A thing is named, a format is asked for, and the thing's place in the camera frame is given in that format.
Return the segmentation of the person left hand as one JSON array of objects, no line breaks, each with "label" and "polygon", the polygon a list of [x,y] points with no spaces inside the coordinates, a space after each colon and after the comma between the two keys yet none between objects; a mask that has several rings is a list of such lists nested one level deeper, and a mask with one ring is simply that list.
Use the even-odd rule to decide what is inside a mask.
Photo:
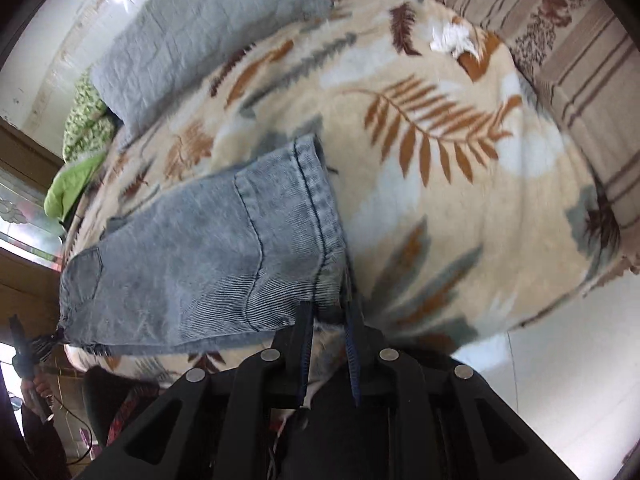
[{"label": "person left hand", "polygon": [[33,380],[23,378],[21,392],[25,405],[35,414],[39,410],[39,403],[35,401],[35,398],[41,398],[48,402],[48,399],[52,396],[49,381],[43,374],[36,375]]}]

